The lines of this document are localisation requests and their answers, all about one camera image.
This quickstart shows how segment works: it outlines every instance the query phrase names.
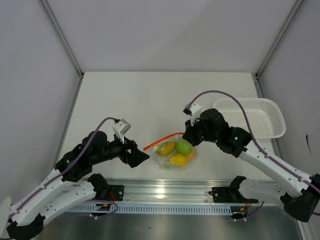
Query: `white plastic basket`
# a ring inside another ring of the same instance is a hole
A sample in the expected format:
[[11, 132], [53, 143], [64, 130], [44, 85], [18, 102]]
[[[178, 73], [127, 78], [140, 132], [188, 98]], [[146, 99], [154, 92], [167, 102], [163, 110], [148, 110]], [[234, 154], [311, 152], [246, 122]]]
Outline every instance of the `white plastic basket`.
[[[238, 98], [242, 104], [257, 139], [279, 138], [286, 132], [286, 124], [278, 105], [266, 98]], [[219, 99], [213, 107], [222, 113], [231, 127], [248, 130], [245, 117], [231, 98]]]

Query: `white wall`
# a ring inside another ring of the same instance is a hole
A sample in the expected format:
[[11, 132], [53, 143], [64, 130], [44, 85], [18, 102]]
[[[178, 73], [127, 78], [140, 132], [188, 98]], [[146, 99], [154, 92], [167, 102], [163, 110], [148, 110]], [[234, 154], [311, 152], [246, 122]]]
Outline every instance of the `white wall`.
[[85, 72], [256, 72], [294, 2], [49, 0]]
[[53, 165], [79, 78], [36, 0], [0, 7], [0, 201]]
[[[261, 79], [266, 97], [285, 118], [286, 134], [279, 140], [285, 160], [309, 174], [320, 173], [319, 12], [320, 1], [306, 1]], [[319, 239], [320, 217], [312, 218]]]

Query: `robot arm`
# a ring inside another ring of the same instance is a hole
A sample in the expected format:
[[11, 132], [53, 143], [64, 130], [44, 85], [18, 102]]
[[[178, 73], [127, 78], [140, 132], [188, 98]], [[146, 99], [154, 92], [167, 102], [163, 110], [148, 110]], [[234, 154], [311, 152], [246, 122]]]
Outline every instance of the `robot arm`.
[[[185, 122], [185, 140], [193, 146], [202, 141], [215, 143], [223, 152], [252, 164], [276, 182], [261, 183], [237, 176], [227, 188], [212, 188], [210, 194], [216, 203], [245, 203], [246, 199], [253, 199], [256, 203], [258, 200], [265, 201], [282, 205], [297, 220], [309, 221], [320, 199], [320, 194], [310, 185], [320, 187], [319, 174], [310, 176], [265, 148], [263, 153], [249, 132], [239, 127], [230, 127], [214, 108], [202, 112], [201, 107], [194, 103], [184, 112], [191, 116]], [[302, 178], [296, 178], [284, 168]]]
[[74, 186], [67, 193], [62, 192], [91, 173], [95, 164], [120, 158], [134, 168], [147, 160], [149, 156], [140, 151], [133, 140], [124, 136], [130, 127], [124, 119], [115, 120], [112, 127], [113, 141], [108, 141], [107, 135], [102, 131], [91, 132], [82, 143], [66, 153], [36, 189], [11, 206], [10, 225], [7, 227], [9, 236], [17, 240], [31, 239], [51, 220], [76, 204], [93, 198], [104, 200], [109, 185], [101, 174], [93, 174], [80, 186]]

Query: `white table surface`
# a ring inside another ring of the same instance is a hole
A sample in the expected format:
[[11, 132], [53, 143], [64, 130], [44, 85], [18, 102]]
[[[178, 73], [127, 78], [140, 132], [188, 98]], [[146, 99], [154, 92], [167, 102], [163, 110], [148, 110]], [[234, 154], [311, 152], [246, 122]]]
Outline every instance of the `white table surface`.
[[[188, 119], [182, 111], [197, 94], [206, 90], [228, 92], [237, 98], [256, 98], [250, 73], [226, 72], [86, 72], [64, 140], [60, 158], [96, 129], [105, 117], [125, 119], [131, 124], [126, 137], [139, 148], [176, 132], [185, 131]], [[203, 107], [225, 96], [202, 96], [196, 102]], [[113, 121], [101, 130], [113, 140]], [[269, 140], [261, 140], [272, 151]], [[192, 165], [179, 170], [156, 167], [152, 157], [136, 168], [114, 159], [97, 164], [92, 173], [117, 179], [231, 180], [237, 175], [269, 180], [254, 166], [203, 142]]]

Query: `yellow lemon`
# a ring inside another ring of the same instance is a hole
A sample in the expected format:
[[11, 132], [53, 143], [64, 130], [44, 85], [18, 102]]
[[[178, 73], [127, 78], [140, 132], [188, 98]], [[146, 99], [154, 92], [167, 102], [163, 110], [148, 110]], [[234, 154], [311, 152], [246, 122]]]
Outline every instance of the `yellow lemon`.
[[170, 163], [172, 163], [178, 167], [183, 167], [184, 165], [187, 164], [187, 158], [185, 155], [183, 155], [181, 153], [177, 153], [176, 155], [174, 155], [170, 158]]

